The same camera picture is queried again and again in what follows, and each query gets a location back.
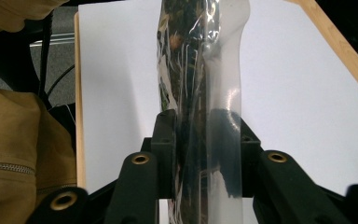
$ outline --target table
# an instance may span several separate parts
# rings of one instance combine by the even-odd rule
[[[117,178],[159,112],[160,2],[134,1],[79,7],[78,180],[90,192]],[[289,153],[317,184],[345,194],[358,183],[358,55],[313,0],[250,3],[242,118],[264,149]]]

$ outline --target brown fabric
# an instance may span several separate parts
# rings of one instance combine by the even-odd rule
[[[71,137],[32,93],[0,90],[0,163],[35,170],[0,170],[0,223],[25,223],[47,194],[76,184]]]
[[[0,0],[0,32],[18,32],[25,20],[42,20],[68,0]]]

